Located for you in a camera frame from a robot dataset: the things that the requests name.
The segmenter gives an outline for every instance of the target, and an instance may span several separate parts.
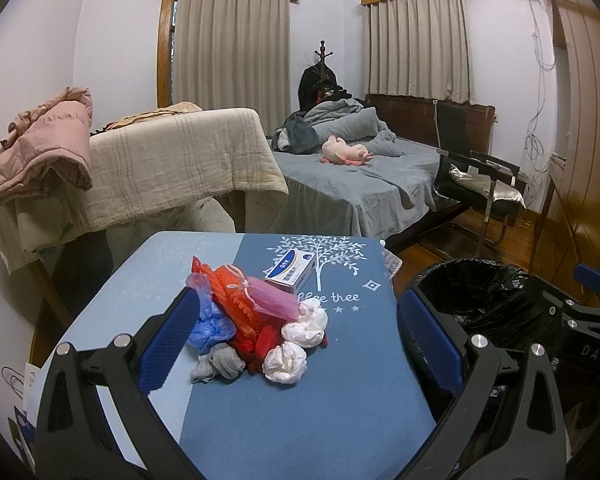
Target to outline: chair armrest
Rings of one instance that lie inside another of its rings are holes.
[[[478,160],[477,158],[471,158],[469,156],[461,155],[460,153],[456,153],[456,152],[448,152],[447,150],[436,149],[436,151],[438,152],[439,155],[446,156],[447,158],[450,158],[451,160],[455,160],[457,162],[464,162],[465,164],[468,164],[469,166],[478,168],[478,170],[480,171],[481,174],[488,175],[489,178],[491,180],[493,180],[494,182],[500,176],[500,170],[498,168],[494,168],[493,166],[490,166],[486,162]]]
[[[495,162],[496,164],[504,166],[505,168],[508,168],[511,171],[512,175],[515,178],[518,178],[518,173],[520,172],[520,166],[516,166],[515,164],[511,164],[510,162],[507,162],[506,160],[502,160],[501,158],[497,158],[496,156],[489,155],[489,154],[483,153],[483,152],[474,152],[472,150],[471,156],[473,158],[477,158],[478,160],[481,160],[483,162],[490,160],[491,162]]]

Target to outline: cream plaid tablecloth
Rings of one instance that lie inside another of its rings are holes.
[[[246,192],[246,231],[272,232],[288,197],[258,115],[246,108],[132,124],[91,137],[90,148],[90,191],[59,182],[47,197],[0,207],[9,272],[81,234],[232,190]]]

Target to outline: blue gripper pad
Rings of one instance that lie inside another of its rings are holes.
[[[140,357],[138,389],[146,396],[162,387],[200,316],[200,299],[195,290],[188,289],[179,297],[181,299],[173,310],[170,307],[160,315],[168,318]]]
[[[573,279],[600,296],[600,272],[585,264],[573,267]]]
[[[400,314],[438,386],[459,397],[464,387],[462,358],[427,305],[412,288],[400,299]]]

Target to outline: blue tablecloth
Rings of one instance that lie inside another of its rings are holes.
[[[115,272],[62,340],[85,350],[135,333],[182,289],[192,256],[213,268],[235,262],[262,277],[289,244],[314,244],[306,248],[322,255],[321,290],[314,272],[302,295],[323,296],[330,318],[329,347],[310,352],[300,383],[282,388],[262,375],[243,374],[233,383],[192,387],[196,355],[185,346],[149,400],[209,480],[392,478],[434,421],[400,344],[377,241],[159,233]],[[29,393],[27,416],[34,425],[49,363]],[[98,387],[98,393],[123,456],[142,465],[108,390]]]
[[[327,309],[328,348],[309,352],[293,387],[248,374],[195,384],[180,446],[210,480],[393,479],[435,424],[400,343],[381,247],[245,235],[234,263],[261,278],[288,248],[318,253],[301,297]]]

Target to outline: diamond print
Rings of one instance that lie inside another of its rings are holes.
[[[372,290],[373,292],[375,292],[376,290],[378,290],[378,288],[381,285],[380,285],[380,283],[376,283],[374,280],[369,280],[363,286],[366,286],[366,288],[368,288],[369,290]]]

